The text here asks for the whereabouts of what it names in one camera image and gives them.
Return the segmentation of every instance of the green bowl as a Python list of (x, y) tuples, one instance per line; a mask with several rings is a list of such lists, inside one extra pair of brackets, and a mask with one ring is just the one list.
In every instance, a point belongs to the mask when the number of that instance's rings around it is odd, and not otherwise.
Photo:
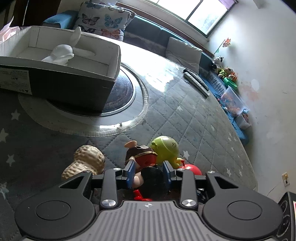
[(230, 86), (231, 88), (233, 88), (235, 91), (237, 90), (237, 85), (229, 78), (225, 77), (223, 79), (224, 84), (226, 85), (226, 87)]

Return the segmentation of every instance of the blue sofa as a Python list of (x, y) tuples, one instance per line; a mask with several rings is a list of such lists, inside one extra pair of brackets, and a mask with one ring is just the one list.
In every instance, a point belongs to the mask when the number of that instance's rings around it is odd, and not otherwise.
[[(63, 13), (46, 19), (42, 25), (48, 27), (72, 29), (77, 15), (77, 11), (67, 10)], [(187, 40), (181, 38), (168, 29), (143, 17), (135, 16), (135, 18), (125, 29), (123, 41), (165, 57), (165, 50), (170, 37), (191, 44)], [(212, 58), (210, 58), (204, 52), (202, 53), (200, 59), (199, 76), (209, 86), (209, 89), (216, 97), (221, 97), (226, 88), (218, 75), (212, 71), (212, 61)], [(228, 115), (230, 122), (232, 122), (233, 128), (236, 130), (242, 144), (246, 145), (249, 142), (248, 137), (237, 126), (231, 115), (229, 113), (226, 114)]]

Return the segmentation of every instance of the purple curtain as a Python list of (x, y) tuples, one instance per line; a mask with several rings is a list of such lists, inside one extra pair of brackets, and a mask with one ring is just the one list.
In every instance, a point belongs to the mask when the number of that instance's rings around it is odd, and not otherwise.
[(235, 3), (237, 3), (237, 1), (235, 1), (235, 0), (219, 0), (219, 1), (227, 8), (227, 10), (231, 9), (231, 7)]

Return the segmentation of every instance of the screw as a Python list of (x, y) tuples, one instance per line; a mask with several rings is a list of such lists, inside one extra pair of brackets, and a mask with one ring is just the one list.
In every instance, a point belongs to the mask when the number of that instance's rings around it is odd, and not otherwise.
[(102, 205), (105, 207), (113, 207), (115, 206), (116, 202), (112, 199), (105, 199), (102, 201)]
[(193, 207), (196, 205), (196, 202), (192, 199), (186, 199), (182, 201), (182, 205), (186, 207)]

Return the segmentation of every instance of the orange butterfly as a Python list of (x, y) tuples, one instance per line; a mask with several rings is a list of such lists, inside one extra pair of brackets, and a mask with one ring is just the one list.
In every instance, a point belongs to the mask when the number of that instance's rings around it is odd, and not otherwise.
[(111, 39), (119, 39), (120, 37), (120, 30), (116, 29), (114, 31), (108, 31), (107, 29), (102, 28), (102, 36), (111, 38)]

